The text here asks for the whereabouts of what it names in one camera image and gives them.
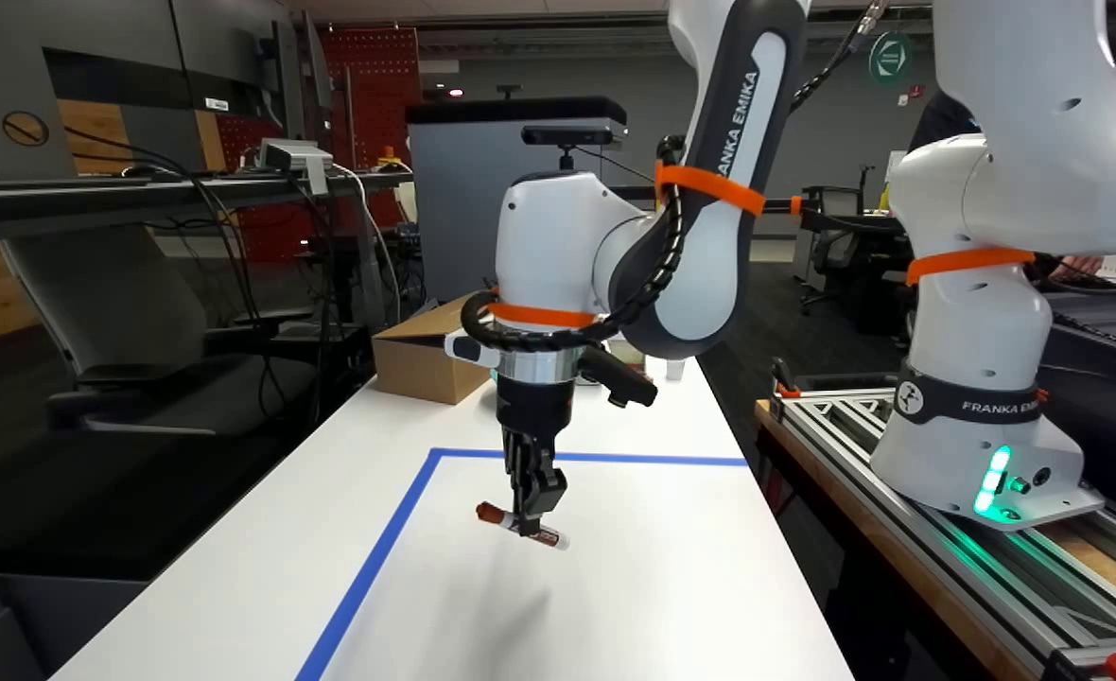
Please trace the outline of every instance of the workshop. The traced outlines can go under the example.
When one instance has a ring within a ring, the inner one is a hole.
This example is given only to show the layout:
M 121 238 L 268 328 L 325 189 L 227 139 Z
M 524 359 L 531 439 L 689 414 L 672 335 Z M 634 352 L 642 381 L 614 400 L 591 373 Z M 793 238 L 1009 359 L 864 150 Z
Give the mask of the workshop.
M 41 678 L 1116 681 L 1116 0 L 5 0 Z

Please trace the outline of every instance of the blue tape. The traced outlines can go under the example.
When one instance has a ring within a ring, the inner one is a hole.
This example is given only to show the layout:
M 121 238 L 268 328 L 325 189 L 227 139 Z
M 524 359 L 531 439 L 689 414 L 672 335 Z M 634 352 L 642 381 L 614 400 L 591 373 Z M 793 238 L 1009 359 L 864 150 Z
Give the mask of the blue tape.
M 413 484 L 406 487 L 393 518 L 382 527 L 377 540 L 372 545 L 357 581 L 344 589 L 344 599 L 336 601 L 330 623 L 323 628 L 323 639 L 312 643 L 312 651 L 307 654 L 301 668 L 295 672 L 300 681 L 323 681 L 323 672 L 330 668 L 344 633 L 357 623 L 382 564 L 388 561 L 417 501 L 426 491 L 433 469 L 444 456 L 459 456 L 459 461 L 498 461 L 498 449 L 444 449 L 433 445 L 426 455 L 426 461 L 417 469 Z M 707 469 L 735 469 L 746 464 L 746 456 L 660 456 L 660 455 L 555 455 L 555 461 L 591 461 L 591 464 L 707 464 Z

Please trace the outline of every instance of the industrial robot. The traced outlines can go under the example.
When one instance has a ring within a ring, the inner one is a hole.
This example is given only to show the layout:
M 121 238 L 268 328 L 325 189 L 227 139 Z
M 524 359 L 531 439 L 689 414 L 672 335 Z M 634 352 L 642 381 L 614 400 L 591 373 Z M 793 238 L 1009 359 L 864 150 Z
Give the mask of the industrial robot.
M 594 175 L 523 178 L 498 207 L 490 293 L 465 301 L 449 357 L 494 369 L 510 512 L 523 536 L 566 477 L 555 436 L 576 380 L 652 405 L 654 381 L 600 345 L 645 357 L 711 347 L 739 314 L 761 189 L 793 93 L 809 0 L 672 0 L 669 35 L 696 72 L 684 150 L 664 150 L 658 212 Z M 1116 255 L 1116 64 L 1103 0 L 933 0 L 937 84 L 981 137 L 913 150 L 887 175 L 919 289 L 919 323 L 872 474 L 900 496 L 1017 531 L 1097 512 L 1082 449 L 1040 416 L 1046 301 L 1021 275 L 1031 251 Z

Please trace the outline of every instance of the white table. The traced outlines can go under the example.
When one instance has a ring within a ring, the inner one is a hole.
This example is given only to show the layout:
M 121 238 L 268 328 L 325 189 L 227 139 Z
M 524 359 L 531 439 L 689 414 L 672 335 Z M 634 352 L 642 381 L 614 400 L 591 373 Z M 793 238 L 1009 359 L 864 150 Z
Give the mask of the white table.
M 474 518 L 508 507 L 490 385 L 358 390 L 56 678 L 851 678 L 701 367 L 652 373 L 654 409 L 577 385 L 566 550 Z

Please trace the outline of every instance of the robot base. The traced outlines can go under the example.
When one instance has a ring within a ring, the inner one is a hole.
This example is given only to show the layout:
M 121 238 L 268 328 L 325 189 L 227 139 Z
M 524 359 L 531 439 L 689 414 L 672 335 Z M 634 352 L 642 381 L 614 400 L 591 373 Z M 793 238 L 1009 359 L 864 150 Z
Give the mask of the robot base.
M 996 531 L 1102 512 L 1082 487 L 1082 449 L 1051 421 L 909 425 L 894 414 L 870 469 L 900 496 Z

